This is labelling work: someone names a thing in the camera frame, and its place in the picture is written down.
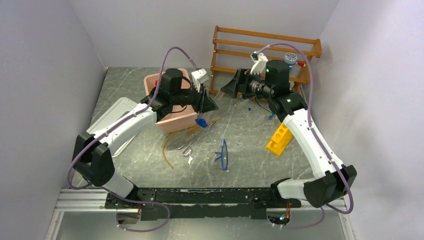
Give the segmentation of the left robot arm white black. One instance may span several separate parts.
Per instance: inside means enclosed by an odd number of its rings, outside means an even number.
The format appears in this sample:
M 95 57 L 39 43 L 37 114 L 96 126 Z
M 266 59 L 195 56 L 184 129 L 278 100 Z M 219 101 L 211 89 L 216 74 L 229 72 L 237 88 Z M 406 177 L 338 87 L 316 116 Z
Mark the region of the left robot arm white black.
M 77 136 L 72 168 L 89 185 L 114 193 L 126 208 L 134 207 L 139 189 L 116 171 L 113 154 L 130 138 L 170 115 L 174 106 L 190 106 L 196 113 L 217 110 L 204 87 L 208 80 L 203 68 L 193 71 L 190 78 L 178 68 L 161 72 L 150 93 L 135 108 L 96 132 L 84 131 Z

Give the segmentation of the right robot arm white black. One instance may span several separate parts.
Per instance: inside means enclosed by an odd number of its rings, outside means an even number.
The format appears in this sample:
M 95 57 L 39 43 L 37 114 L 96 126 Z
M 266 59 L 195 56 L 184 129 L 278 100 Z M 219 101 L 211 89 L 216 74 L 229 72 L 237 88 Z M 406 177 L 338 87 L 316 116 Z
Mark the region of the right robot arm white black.
M 252 69 L 236 70 L 234 77 L 221 92 L 236 98 L 259 98 L 267 100 L 269 109 L 292 133 L 304 152 L 314 178 L 310 180 L 283 179 L 276 181 L 270 193 L 270 202 L 282 207 L 289 199 L 308 201 L 315 208 L 338 198 L 349 197 L 350 213 L 354 207 L 351 186 L 357 176 L 353 165 L 345 165 L 331 150 L 312 120 L 308 105 L 301 95 L 290 89 L 290 71 L 282 60 L 269 60 L 260 72 Z

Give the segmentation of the blue funnel piece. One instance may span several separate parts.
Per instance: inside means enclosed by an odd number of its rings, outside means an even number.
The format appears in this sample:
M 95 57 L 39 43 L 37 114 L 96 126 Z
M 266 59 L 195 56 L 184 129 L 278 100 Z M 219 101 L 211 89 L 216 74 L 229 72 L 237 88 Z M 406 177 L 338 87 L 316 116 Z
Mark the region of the blue funnel piece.
M 208 122 L 204 118 L 196 118 L 195 119 L 196 124 L 201 128 L 207 128 L 209 126 Z

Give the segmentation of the blue safety glasses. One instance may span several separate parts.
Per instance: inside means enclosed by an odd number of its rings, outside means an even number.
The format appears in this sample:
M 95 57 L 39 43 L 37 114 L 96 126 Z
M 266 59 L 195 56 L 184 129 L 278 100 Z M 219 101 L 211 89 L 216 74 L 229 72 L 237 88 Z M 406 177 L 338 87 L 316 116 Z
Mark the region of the blue safety glasses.
M 221 169 L 223 171 L 228 170 L 228 164 L 229 164 L 229 154 L 228 154 L 228 146 L 226 140 L 223 138 L 221 141 L 221 147 L 219 151 L 215 152 L 216 158 L 214 159 L 215 162 L 220 162 Z

